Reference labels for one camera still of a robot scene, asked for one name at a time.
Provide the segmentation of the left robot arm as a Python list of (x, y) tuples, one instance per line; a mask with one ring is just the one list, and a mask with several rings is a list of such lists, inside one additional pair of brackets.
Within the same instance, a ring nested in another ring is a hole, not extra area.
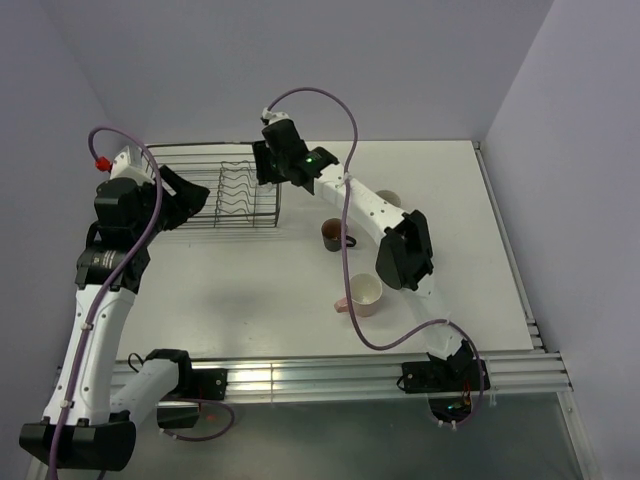
[(183, 399), (195, 386), (189, 354), (155, 349), (117, 393), (113, 367), (126, 319), (150, 255), (163, 231), (199, 213), (209, 189), (169, 167), (160, 178), (111, 178), (96, 189), (97, 219), (76, 263), (72, 335), (53, 395), (41, 420), (23, 425), (22, 449), (60, 469), (121, 471), (132, 457), (137, 429), (164, 397)]

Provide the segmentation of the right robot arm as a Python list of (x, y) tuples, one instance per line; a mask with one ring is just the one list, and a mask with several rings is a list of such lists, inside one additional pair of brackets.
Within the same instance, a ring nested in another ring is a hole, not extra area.
[(347, 223), (364, 229), (377, 245), (375, 271), (379, 280), (396, 290), (415, 292), (423, 280), (433, 279), (433, 246), (426, 216), (390, 205), (355, 179), (349, 163), (340, 162), (323, 147), (309, 148), (294, 121), (284, 112), (265, 110), (261, 114), (262, 139), (252, 144), (252, 152), (261, 185), (289, 183), (314, 197), (341, 209), (338, 235), (343, 281), (352, 326), (361, 343), (383, 352), (394, 349), (429, 327), (455, 331), (459, 347), (444, 356), (430, 355), (428, 364), (438, 390), (457, 388), (466, 377), (478, 379), (477, 391), (483, 395), (489, 386), (483, 361), (470, 336), (448, 319), (426, 320), (400, 338), (383, 345), (369, 341), (355, 312), (355, 281), (349, 274), (346, 247)]

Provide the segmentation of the dark wire dish rack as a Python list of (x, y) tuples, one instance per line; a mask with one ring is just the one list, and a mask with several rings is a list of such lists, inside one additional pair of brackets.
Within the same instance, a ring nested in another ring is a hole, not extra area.
[(281, 187), (261, 185), (248, 142), (155, 144), (158, 163), (185, 180), (206, 187), (203, 209), (184, 229), (274, 228), (281, 209)]

